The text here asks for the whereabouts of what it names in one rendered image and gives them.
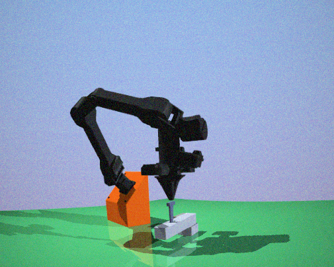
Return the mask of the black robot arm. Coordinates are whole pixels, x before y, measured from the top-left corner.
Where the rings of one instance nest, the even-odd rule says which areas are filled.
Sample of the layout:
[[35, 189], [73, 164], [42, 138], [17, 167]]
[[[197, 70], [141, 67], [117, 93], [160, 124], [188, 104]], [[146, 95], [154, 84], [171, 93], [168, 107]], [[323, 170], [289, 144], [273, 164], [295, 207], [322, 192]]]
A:
[[[91, 142], [95, 153], [100, 159], [100, 170], [107, 186], [115, 185], [119, 192], [126, 194], [131, 191], [136, 181], [130, 180], [122, 171], [123, 162], [120, 156], [110, 152], [107, 142], [96, 121], [96, 107], [137, 116], [138, 119], [158, 129], [158, 143], [200, 141], [208, 137], [206, 120], [199, 114], [183, 117], [184, 112], [169, 102], [166, 98], [149, 96], [145, 98], [132, 97], [122, 93], [106, 91], [97, 88], [88, 96], [82, 96], [71, 108], [70, 116], [79, 127], [83, 128]], [[172, 120], [168, 120], [170, 115]], [[180, 138], [179, 138], [180, 137]], [[173, 165], [187, 165], [191, 168], [201, 168], [204, 161], [201, 151], [185, 152], [185, 148], [176, 147]], [[179, 164], [180, 162], [180, 164]]]

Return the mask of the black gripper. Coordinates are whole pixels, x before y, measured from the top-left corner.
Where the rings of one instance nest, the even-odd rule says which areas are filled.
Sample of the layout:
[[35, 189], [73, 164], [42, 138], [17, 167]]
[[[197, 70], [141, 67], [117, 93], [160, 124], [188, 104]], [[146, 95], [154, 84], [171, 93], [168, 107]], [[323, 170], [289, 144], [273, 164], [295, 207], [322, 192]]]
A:
[[159, 163], [145, 164], [141, 168], [141, 175], [155, 176], [169, 200], [174, 200], [178, 183], [185, 176], [182, 173], [195, 172], [194, 168], [180, 162], [180, 165], [173, 165], [176, 147], [182, 150], [178, 142], [159, 143], [159, 147], [155, 148], [159, 152]]

